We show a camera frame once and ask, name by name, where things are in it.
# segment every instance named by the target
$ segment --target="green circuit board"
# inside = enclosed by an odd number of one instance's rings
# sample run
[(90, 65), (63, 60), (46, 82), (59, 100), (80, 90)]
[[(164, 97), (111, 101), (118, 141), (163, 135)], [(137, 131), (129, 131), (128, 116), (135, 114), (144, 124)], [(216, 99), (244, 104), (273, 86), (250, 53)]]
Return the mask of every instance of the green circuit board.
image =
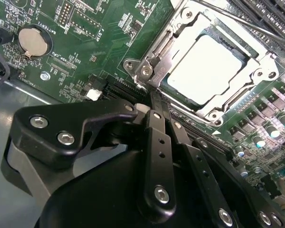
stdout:
[[(53, 48), (30, 61), (20, 54), (17, 40), (0, 46), (0, 52), (23, 72), (23, 82), (61, 102), (78, 102), (91, 75), (133, 84), (122, 60), (141, 58), (172, 12), (168, 0), (1, 0), (0, 27), (17, 33), (39, 25)], [(50, 73), (49, 81), (40, 79), (42, 71)]]
[[(20, 53), (17, 39), (0, 46), (0, 52), (21, 72), (19, 80), (63, 103), (81, 102), (85, 97), (80, 92), (91, 75), (113, 78), (135, 87), (123, 69), (123, 61), (141, 59), (172, 13), (170, 0), (0, 0), (1, 28), (17, 34), (19, 29), (35, 24), (46, 30), (53, 42), (48, 55), (32, 60)], [(224, 115), (222, 126), (200, 124), (177, 114), (223, 145), (245, 147), (245, 156), (241, 159), (252, 184), (267, 173), (274, 174), (285, 167), (285, 128), (277, 120), (279, 115), (285, 114), (285, 109), (277, 109), (267, 100), (285, 84), (285, 52), (274, 49), (281, 76), (274, 82), (258, 84), (246, 94)], [(50, 80), (42, 80), (41, 72), (48, 72)], [(281, 136), (271, 139), (263, 128), (255, 126), (255, 131), (237, 140), (230, 134), (230, 128), (238, 126), (260, 102), (275, 111), (272, 118), (263, 118), (267, 123), (274, 123)], [(263, 136), (265, 147), (257, 148), (252, 142), (256, 134)], [(261, 172), (256, 174), (255, 167)]]

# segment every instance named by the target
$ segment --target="black cable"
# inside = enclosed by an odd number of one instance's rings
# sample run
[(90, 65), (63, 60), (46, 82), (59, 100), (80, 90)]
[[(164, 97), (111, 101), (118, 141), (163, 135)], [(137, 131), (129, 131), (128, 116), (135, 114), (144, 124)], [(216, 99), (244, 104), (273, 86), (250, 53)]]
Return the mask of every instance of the black cable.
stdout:
[(210, 3), (207, 3), (207, 2), (205, 2), (203, 0), (193, 0), (193, 1), (203, 5), (205, 7), (208, 7), (209, 9), (211, 9), (213, 11), (216, 11), (216, 12), (218, 12), (218, 13), (226, 16), (226, 17), (229, 17), (229, 18), (235, 20), (238, 23), (241, 23), (241, 24), (243, 24), (243, 25), (245, 25), (247, 27), (250, 27), (250, 28), (254, 29), (255, 31), (258, 31), (258, 32), (260, 32), (260, 33), (270, 37), (271, 39), (273, 39), (273, 40), (275, 40), (277, 42), (285, 44), (285, 38), (283, 38), (281, 36), (278, 36), (278, 35), (275, 35), (275, 34), (269, 32), (269, 31), (267, 31), (266, 29), (263, 29), (263, 28), (261, 28), (261, 27), (259, 27), (257, 25), (254, 25), (254, 24), (252, 24), (252, 23), (250, 23), (248, 21), (245, 21), (242, 18), (239, 18), (238, 16), (236, 16), (236, 15), (234, 15), (234, 14), (232, 14), (232, 13), (230, 13), (230, 12), (220, 8), (220, 7), (214, 6), (214, 5), (212, 5)]
[(0, 54), (0, 63), (3, 65), (5, 74), (2, 78), (0, 78), (0, 85), (3, 84), (10, 76), (10, 67), (8, 63), (5, 61), (4, 57)]

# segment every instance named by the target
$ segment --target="screw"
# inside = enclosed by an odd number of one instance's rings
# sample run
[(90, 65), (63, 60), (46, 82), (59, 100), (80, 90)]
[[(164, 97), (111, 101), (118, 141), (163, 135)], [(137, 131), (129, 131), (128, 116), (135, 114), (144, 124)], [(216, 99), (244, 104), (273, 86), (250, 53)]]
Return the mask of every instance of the screw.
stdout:
[(34, 116), (29, 120), (30, 124), (36, 128), (45, 128), (48, 126), (48, 121), (41, 116)]
[(153, 73), (153, 68), (151, 66), (143, 66), (141, 69), (141, 74), (143, 76), (150, 76)]
[(228, 226), (231, 227), (233, 222), (231, 216), (223, 208), (220, 208), (218, 211), (220, 219)]
[(161, 118), (161, 116), (158, 114), (158, 113), (154, 113), (153, 114), (157, 119), (160, 119)]
[(169, 202), (169, 194), (163, 187), (156, 187), (154, 190), (154, 195), (156, 199), (161, 203), (168, 203)]
[(72, 145), (75, 142), (74, 137), (68, 132), (61, 132), (57, 136), (58, 141), (66, 146)]
[(132, 108), (131, 106), (126, 105), (125, 108), (126, 108), (127, 110), (129, 110), (130, 112), (133, 111), (133, 108)]
[(267, 224), (268, 226), (271, 225), (270, 219), (268, 218), (268, 216), (267, 216), (264, 212), (260, 211), (259, 217), (261, 218), (261, 220), (262, 220), (265, 224)]
[(125, 64), (125, 67), (126, 67), (127, 69), (131, 70), (131, 69), (133, 69), (133, 63), (127, 62), (127, 63)]
[(282, 226), (281, 220), (275, 214), (271, 214), (271, 217), (279, 226)]
[(178, 129), (180, 129), (180, 128), (181, 128), (181, 124), (180, 124), (180, 123), (178, 123), (178, 122), (175, 122), (175, 123), (174, 123), (174, 125), (175, 125)]
[(270, 79), (273, 79), (275, 76), (276, 76), (276, 72), (271, 72), (271, 73), (268, 75), (268, 77), (269, 77)]
[(207, 143), (206, 143), (205, 141), (200, 141), (200, 144), (201, 144), (203, 147), (205, 147), (205, 148), (208, 147), (208, 145), (207, 145)]
[(181, 18), (183, 20), (183, 23), (185, 24), (188, 24), (189, 22), (192, 21), (193, 19), (192, 16), (193, 13), (189, 7), (184, 8), (183, 11), (181, 12)]
[(51, 79), (51, 75), (48, 72), (46, 72), (46, 71), (42, 71), (41, 74), (40, 74), (40, 78), (43, 81), (48, 81), (48, 80)]

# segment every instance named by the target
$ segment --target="motherboard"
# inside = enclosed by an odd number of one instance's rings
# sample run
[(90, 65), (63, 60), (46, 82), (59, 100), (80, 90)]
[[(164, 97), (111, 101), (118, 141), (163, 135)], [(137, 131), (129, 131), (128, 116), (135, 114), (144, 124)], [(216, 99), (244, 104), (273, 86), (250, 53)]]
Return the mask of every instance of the motherboard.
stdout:
[[(285, 0), (207, 2), (285, 39)], [(17, 80), (63, 103), (156, 88), (285, 208), (284, 43), (188, 0), (0, 0), (0, 28)]]

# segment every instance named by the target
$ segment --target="cpu socket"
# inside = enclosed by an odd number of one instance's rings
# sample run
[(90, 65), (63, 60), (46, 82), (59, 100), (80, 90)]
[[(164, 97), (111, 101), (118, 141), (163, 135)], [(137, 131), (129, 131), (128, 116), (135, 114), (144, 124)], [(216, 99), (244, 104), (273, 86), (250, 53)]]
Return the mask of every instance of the cpu socket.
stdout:
[(173, 6), (145, 56), (126, 59), (123, 66), (139, 88), (157, 88), (187, 116), (221, 126), (243, 95), (279, 77), (276, 56), (226, 16), (189, 0)]

